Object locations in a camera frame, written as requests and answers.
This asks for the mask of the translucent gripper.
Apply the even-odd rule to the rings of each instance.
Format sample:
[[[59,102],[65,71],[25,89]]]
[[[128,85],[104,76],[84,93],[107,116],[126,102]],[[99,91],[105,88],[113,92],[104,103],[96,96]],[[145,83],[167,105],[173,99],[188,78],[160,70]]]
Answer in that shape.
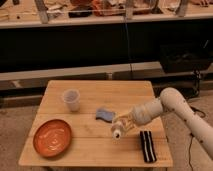
[[[118,121],[124,122],[124,133],[129,132],[135,127],[134,119],[131,114],[115,116],[112,120],[112,123],[116,123]]]

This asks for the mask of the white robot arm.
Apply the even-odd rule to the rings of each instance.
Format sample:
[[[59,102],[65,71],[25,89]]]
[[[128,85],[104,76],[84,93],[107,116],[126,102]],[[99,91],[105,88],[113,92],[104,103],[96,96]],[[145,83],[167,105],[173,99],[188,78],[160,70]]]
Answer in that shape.
[[[173,112],[185,123],[213,160],[213,136],[211,136],[213,127],[198,116],[183,95],[172,87],[163,89],[158,98],[136,105],[127,114],[114,118],[111,127],[112,136],[119,139],[135,127],[149,124],[166,112]]]

